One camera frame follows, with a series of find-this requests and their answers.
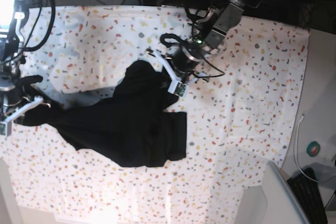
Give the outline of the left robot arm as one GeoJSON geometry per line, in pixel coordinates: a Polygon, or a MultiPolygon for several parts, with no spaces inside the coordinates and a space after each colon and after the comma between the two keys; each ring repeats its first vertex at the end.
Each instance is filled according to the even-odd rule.
{"type": "Polygon", "coordinates": [[[172,57],[172,64],[179,73],[190,74],[205,60],[209,50],[218,49],[229,30],[237,26],[245,7],[256,8],[262,0],[202,0],[205,15],[192,14],[189,0],[184,9],[191,21],[188,39],[179,41],[179,49],[172,57]]]}

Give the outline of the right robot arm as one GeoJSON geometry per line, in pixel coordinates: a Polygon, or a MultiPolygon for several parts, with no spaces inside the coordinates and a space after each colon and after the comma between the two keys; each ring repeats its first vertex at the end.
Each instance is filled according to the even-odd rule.
{"type": "MultiPolygon", "coordinates": [[[[42,7],[43,0],[37,0],[42,7]]],[[[55,0],[50,0],[53,23],[56,16],[55,0]]],[[[45,37],[34,47],[28,47],[32,36],[24,37],[21,29],[29,18],[29,3],[26,0],[1,0],[1,116],[14,113],[24,97],[24,82],[20,76],[20,65],[26,62],[25,51],[36,51],[45,44],[51,34],[49,26],[45,37]]]]}

